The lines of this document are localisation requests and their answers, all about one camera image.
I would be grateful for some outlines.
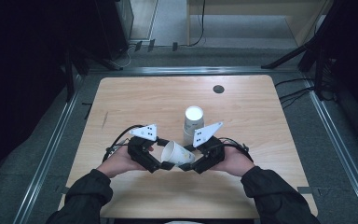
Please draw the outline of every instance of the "white cup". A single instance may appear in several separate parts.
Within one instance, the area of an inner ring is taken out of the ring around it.
[[[196,129],[204,127],[203,111],[196,105],[190,106],[185,112],[185,131],[193,133]]]
[[[181,147],[179,144],[171,141],[162,149],[161,161],[174,163],[180,166],[185,163],[193,163],[196,159],[193,153]]]
[[[184,140],[184,146],[193,145],[194,131],[192,133],[186,132],[185,125],[183,126],[183,140]]]

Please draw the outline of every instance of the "black sleeve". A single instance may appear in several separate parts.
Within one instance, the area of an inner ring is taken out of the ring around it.
[[[241,183],[246,196],[255,199],[261,223],[320,223],[304,197],[277,173],[256,166]]]
[[[109,185],[110,179],[106,175],[91,170],[69,188],[65,206],[52,214],[46,223],[100,223],[101,208],[113,196]]]

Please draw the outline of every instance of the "table surface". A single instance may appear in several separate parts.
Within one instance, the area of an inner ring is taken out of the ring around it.
[[[224,92],[215,93],[216,85]],[[203,109],[205,125],[223,121],[214,136],[244,143],[256,165],[274,170],[295,189],[309,186],[272,80],[263,75],[103,79],[66,186],[97,167],[105,149],[131,125],[157,124],[159,137],[183,144],[185,111],[191,105]],[[160,161],[162,147],[154,148],[152,155]],[[240,180],[223,172],[199,175],[178,168],[127,172],[112,179],[114,196],[101,216],[258,218]],[[303,196],[316,216],[312,195]]]

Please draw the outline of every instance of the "hand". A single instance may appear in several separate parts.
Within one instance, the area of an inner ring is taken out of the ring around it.
[[[212,167],[211,170],[243,176],[253,167],[255,165],[235,147],[225,147],[225,159]]]
[[[107,175],[107,177],[113,178],[116,175],[126,173],[127,171],[144,171],[146,169],[138,162],[133,161],[128,153],[128,147],[123,146],[104,161],[97,170]]]

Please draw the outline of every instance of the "black curtain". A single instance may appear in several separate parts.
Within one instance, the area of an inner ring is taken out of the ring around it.
[[[52,28],[42,6],[0,0],[0,162],[30,136],[65,86],[64,32]]]
[[[325,34],[324,49],[335,59],[332,73],[339,83],[338,102],[358,132],[358,1],[342,1],[342,7]]]

